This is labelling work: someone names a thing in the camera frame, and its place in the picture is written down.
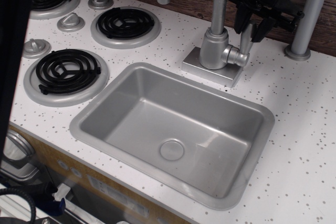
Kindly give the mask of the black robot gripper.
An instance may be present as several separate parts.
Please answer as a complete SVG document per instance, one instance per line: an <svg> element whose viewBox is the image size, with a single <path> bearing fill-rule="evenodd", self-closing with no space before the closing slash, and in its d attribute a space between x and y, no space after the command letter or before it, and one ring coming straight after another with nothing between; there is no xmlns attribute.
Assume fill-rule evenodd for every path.
<svg viewBox="0 0 336 224"><path fill-rule="evenodd" d="M261 42L274 28L293 32L304 13L291 0L229 0L237 7L234 30L240 34L253 14L263 20L257 26L252 42Z"/></svg>

